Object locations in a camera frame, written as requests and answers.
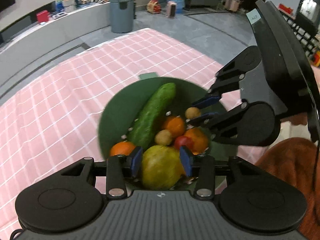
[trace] tomato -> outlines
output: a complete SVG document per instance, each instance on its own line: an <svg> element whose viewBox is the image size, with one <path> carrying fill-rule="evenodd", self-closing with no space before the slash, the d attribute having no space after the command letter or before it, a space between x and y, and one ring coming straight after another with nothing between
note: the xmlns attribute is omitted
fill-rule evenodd
<svg viewBox="0 0 320 240"><path fill-rule="evenodd" d="M179 150L181 146L186 146L189 150L193 148L193 140L187 136L179 136L174 141L174 147Z"/></svg>

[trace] gray trash can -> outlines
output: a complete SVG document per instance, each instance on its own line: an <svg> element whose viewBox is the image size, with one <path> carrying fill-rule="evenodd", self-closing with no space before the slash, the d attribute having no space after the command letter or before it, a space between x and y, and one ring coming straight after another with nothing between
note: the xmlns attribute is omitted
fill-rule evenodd
<svg viewBox="0 0 320 240"><path fill-rule="evenodd" d="M110 0L110 22L113 33L127 33L133 29L133 0Z"/></svg>

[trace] pink checkered tablecloth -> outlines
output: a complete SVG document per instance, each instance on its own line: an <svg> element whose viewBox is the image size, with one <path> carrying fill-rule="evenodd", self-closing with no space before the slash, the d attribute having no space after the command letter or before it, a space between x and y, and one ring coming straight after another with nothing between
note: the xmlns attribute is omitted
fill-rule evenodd
<svg viewBox="0 0 320 240"><path fill-rule="evenodd" d="M105 42L57 65L0 107L0 239L20 225L14 202L31 184L85 157L102 161L97 140L100 114L138 75L186 79L208 89L222 66L187 45L152 29ZM228 109L239 92L223 95ZM265 149L239 147L255 163ZM96 187L104 193L105 180Z"/></svg>

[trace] orange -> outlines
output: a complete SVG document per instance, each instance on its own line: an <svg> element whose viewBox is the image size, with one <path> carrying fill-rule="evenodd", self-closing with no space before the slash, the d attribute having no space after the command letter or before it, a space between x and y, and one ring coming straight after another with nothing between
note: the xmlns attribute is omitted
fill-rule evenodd
<svg viewBox="0 0 320 240"><path fill-rule="evenodd" d="M193 140L193 154L203 153L209 145L207 136L199 128L189 129L184 135Z"/></svg>
<svg viewBox="0 0 320 240"><path fill-rule="evenodd" d="M135 145L131 142L119 142L111 148L109 156L118 154L129 155L134 148Z"/></svg>
<svg viewBox="0 0 320 240"><path fill-rule="evenodd" d="M163 129L169 130L172 138L177 138L184 134L185 123L181 117L169 116L164 122Z"/></svg>

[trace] cucumber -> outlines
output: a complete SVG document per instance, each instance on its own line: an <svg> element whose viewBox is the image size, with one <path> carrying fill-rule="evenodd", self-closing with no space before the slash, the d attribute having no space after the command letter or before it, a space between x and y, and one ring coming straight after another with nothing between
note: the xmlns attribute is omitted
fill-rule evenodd
<svg viewBox="0 0 320 240"><path fill-rule="evenodd" d="M162 85L139 113L137 122L134 123L132 131L128 134L128 141L135 146L141 146L144 151L147 150L160 128L159 119L162 115L164 116L166 108L175 95L176 85L174 83Z"/></svg>

